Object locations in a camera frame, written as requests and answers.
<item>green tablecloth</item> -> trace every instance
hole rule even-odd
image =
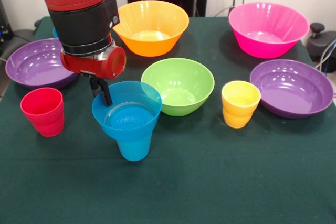
[[[43,19],[36,39],[51,29]],[[240,50],[226,18],[191,18],[166,56],[126,52],[116,81],[140,80],[151,63],[184,57],[212,71],[214,92],[188,116],[161,113],[148,157],[131,163],[94,120],[87,78],[62,90],[66,125],[53,138],[25,119],[19,103],[28,90],[11,83],[0,102],[0,223],[336,222],[334,105],[301,120],[260,105],[245,128],[229,128],[220,90],[248,80],[261,60]],[[301,43],[282,58],[311,63]]]

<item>magenta bowl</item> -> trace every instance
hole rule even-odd
[[[51,87],[61,89],[77,74],[61,63],[62,44],[58,39],[41,39],[17,49],[6,63],[7,75],[29,89]]]
[[[301,13],[268,2],[234,8],[229,23],[240,48],[263,59],[282,56],[309,32],[309,22]]]
[[[260,103],[285,118],[305,118],[333,101],[330,81],[312,66],[294,60],[263,62],[251,72],[250,82],[260,90]]]

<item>red plastic cup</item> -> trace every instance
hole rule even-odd
[[[42,136],[56,136],[63,130],[63,96],[57,89],[35,89],[22,98],[20,106],[24,115]]]

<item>purple plate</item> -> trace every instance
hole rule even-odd
[[[6,64],[7,75],[30,89],[63,88],[77,74],[66,70],[60,60],[62,45],[58,39],[42,39],[17,49]]]
[[[325,110],[333,100],[329,80],[310,65],[269,60],[256,66],[250,82],[261,92],[261,104],[285,118],[305,118]]]

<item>green bowl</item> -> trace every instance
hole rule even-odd
[[[141,82],[158,90],[162,98],[161,111],[171,116],[184,116],[197,110],[215,86],[209,69],[184,58],[157,61],[144,71]]]

